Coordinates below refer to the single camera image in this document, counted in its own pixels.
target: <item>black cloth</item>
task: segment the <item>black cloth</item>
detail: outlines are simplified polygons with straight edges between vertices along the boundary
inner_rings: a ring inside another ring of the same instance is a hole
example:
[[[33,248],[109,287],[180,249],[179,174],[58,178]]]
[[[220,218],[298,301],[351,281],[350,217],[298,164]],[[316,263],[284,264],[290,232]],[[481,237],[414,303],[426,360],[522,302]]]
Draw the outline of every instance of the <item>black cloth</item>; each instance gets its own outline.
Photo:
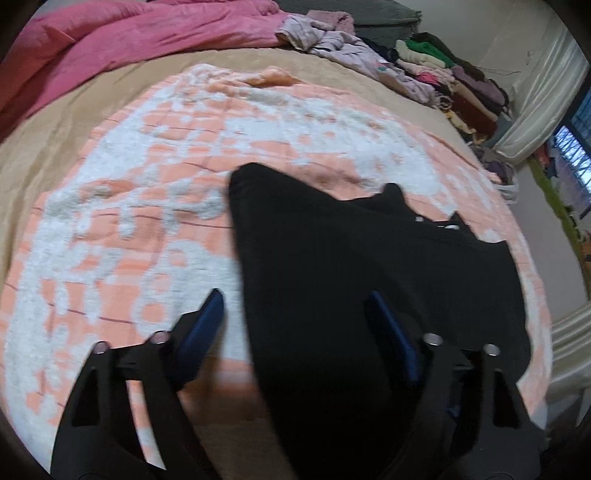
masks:
[[[396,65],[396,61],[400,58],[396,48],[388,48],[380,45],[368,38],[359,37],[369,48],[371,48],[374,52],[376,52],[380,57],[385,60],[388,60],[390,63],[394,63]]]
[[[299,478],[375,479],[404,440],[418,392],[388,379],[363,313],[374,290],[403,323],[462,348],[494,343],[509,378],[524,373],[505,242],[478,240],[458,215],[420,217],[395,184],[339,201],[259,164],[232,174],[229,203],[256,377]]]
[[[462,59],[459,59],[458,57],[456,57],[452,53],[452,51],[449,48],[447,48],[445,43],[443,43],[435,35],[432,35],[428,32],[419,32],[419,33],[415,33],[411,37],[411,40],[414,40],[419,43],[424,42],[424,41],[429,42],[436,49],[438,49],[441,53],[447,55],[451,60],[456,62],[458,65],[461,65],[464,68],[464,72],[466,72],[466,74],[468,74],[470,77],[472,77],[475,80],[480,80],[481,82],[486,80],[484,72],[481,69],[479,69],[478,67],[475,67],[474,65],[472,65],[472,63],[470,63],[466,60],[462,60]]]

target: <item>white curtain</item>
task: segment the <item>white curtain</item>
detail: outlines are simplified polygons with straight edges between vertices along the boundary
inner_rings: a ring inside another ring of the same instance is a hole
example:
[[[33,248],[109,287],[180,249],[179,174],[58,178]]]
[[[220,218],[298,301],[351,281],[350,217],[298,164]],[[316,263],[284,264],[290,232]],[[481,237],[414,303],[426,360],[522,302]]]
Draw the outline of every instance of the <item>white curtain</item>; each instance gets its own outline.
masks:
[[[591,387],[591,302],[552,327],[549,402]]]
[[[512,164],[529,157],[558,126],[588,69],[575,39],[552,14],[539,51],[511,87],[514,124],[494,150]]]

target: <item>pink comforter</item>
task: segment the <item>pink comforter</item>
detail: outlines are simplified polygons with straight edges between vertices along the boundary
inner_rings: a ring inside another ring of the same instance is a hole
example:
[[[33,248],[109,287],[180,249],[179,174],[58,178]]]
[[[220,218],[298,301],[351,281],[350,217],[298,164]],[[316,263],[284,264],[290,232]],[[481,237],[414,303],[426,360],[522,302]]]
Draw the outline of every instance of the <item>pink comforter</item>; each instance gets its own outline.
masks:
[[[93,76],[184,50],[275,47],[272,0],[90,0],[30,21],[0,64],[0,140]]]

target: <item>clothes pile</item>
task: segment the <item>clothes pile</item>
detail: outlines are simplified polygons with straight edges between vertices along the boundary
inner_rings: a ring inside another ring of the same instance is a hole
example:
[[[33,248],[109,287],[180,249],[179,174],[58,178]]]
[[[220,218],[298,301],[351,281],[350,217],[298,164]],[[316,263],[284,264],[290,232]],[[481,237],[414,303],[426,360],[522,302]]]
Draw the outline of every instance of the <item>clothes pile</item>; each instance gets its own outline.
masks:
[[[435,35],[416,33],[397,40],[393,48],[369,46],[377,53],[385,49],[390,62],[416,81],[431,85],[436,107],[467,143],[491,147],[511,126],[505,91],[478,67],[456,57]]]
[[[492,147],[511,126],[505,91],[430,33],[414,33],[387,47],[356,37],[346,12],[314,10],[290,14],[276,33],[296,50],[337,62],[441,110],[468,144]]]

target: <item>wall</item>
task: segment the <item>wall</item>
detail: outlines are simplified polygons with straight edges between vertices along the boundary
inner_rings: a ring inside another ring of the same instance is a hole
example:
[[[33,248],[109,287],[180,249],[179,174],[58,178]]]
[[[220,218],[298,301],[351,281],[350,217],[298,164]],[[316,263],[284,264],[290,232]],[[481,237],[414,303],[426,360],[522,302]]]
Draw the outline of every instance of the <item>wall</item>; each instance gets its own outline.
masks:
[[[579,261],[530,168],[522,164],[517,177],[519,201],[511,205],[511,211],[530,245],[550,315],[556,321],[587,302]]]
[[[542,0],[399,0],[421,10],[421,31],[486,70],[503,88],[539,48],[551,8]]]

